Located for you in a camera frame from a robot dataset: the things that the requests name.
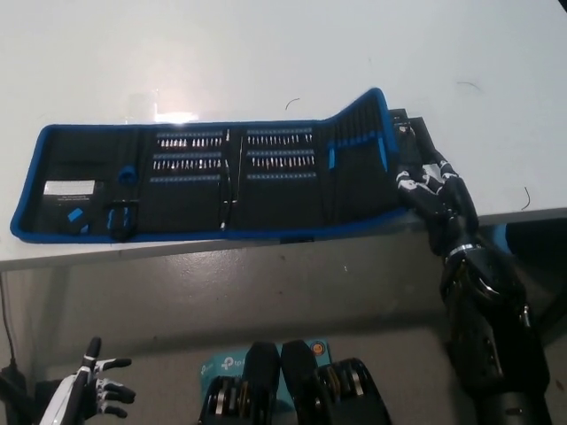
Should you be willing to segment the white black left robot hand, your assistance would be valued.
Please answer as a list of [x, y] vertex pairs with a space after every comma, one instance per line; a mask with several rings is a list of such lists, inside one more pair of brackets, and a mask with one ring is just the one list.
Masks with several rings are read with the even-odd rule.
[[135, 402], [136, 393], [120, 382], [101, 374], [115, 368], [129, 367], [128, 358], [100, 359], [102, 340], [93, 337], [82, 356], [76, 372], [58, 382], [57, 388], [47, 398], [47, 405], [40, 411], [39, 423], [83, 424], [97, 415], [112, 415], [120, 419], [128, 417], [124, 405]]

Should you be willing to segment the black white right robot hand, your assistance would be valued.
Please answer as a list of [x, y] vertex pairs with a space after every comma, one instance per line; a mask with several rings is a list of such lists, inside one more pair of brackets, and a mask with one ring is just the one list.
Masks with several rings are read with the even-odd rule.
[[446, 259], [460, 246], [476, 242], [478, 215], [463, 178], [438, 151], [433, 159], [440, 180], [422, 166], [402, 164], [396, 185], [401, 202], [423, 220], [431, 251]]

